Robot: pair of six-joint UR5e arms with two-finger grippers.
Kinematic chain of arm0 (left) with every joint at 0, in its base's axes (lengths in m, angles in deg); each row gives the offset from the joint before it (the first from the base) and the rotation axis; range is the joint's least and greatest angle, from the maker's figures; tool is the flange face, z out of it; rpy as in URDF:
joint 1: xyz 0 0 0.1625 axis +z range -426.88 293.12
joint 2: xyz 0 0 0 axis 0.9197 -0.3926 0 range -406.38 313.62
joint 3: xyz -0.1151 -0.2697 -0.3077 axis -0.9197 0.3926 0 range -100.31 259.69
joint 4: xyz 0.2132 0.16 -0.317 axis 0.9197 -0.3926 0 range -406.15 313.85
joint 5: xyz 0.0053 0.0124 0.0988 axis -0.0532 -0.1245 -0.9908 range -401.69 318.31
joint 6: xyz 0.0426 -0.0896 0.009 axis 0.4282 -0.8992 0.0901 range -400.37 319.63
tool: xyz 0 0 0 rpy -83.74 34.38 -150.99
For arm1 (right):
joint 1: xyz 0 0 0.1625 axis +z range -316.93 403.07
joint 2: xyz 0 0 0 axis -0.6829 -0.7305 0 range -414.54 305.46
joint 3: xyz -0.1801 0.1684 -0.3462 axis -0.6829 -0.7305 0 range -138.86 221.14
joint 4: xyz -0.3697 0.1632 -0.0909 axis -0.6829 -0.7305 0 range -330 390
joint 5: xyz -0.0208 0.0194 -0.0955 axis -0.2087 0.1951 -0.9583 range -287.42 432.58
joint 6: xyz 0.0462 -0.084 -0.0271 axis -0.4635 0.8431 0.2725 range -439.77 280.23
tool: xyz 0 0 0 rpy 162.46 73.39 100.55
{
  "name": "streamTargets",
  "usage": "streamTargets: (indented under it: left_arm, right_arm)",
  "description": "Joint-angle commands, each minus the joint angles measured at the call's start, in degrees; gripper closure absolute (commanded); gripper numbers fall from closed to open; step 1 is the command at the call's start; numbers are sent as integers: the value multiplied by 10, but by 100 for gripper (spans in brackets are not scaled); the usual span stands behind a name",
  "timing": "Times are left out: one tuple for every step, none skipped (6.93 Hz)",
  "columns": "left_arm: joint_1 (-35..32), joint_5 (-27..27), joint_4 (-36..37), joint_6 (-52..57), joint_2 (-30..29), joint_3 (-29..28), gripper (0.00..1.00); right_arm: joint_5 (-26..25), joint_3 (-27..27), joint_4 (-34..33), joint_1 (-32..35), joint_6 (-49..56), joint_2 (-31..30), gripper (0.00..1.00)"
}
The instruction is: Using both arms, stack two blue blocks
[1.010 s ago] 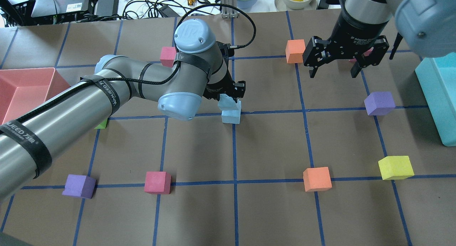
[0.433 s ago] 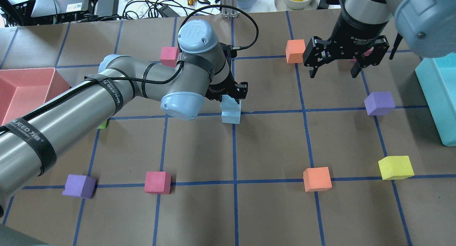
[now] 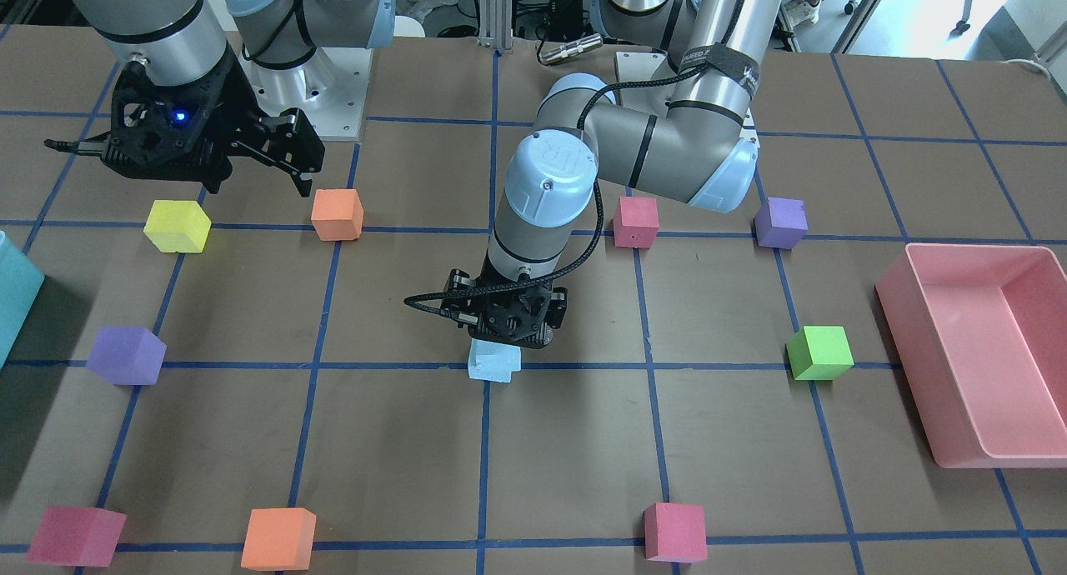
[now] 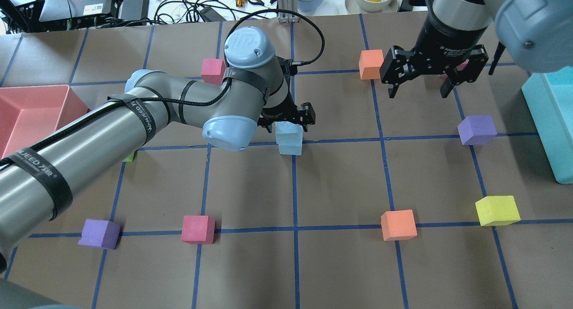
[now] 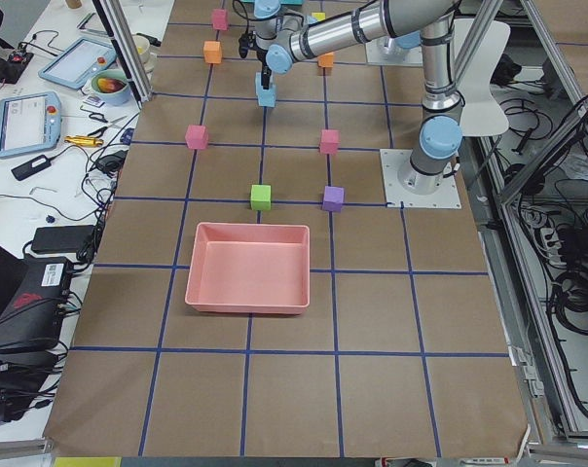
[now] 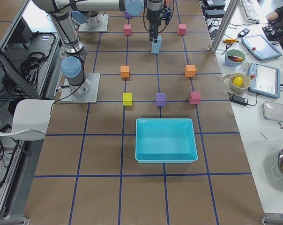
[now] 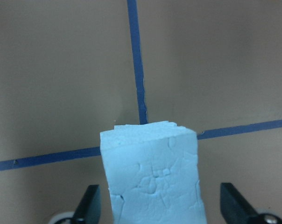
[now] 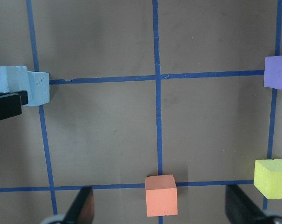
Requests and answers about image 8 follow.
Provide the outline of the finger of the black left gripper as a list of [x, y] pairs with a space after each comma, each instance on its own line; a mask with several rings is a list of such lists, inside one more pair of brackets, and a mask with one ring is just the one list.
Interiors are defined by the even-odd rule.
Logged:
[[0, 93], [0, 121], [22, 114], [22, 106], [28, 104], [28, 92]]

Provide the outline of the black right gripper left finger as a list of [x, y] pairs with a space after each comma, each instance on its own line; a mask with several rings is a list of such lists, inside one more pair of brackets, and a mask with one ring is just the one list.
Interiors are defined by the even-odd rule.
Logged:
[[63, 224], [92, 224], [95, 206], [92, 187], [82, 187], [63, 218]]

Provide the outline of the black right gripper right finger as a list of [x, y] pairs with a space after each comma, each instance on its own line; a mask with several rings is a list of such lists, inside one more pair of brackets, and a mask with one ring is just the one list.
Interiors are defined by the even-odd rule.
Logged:
[[266, 224], [267, 217], [235, 184], [226, 185], [225, 214], [231, 224]]

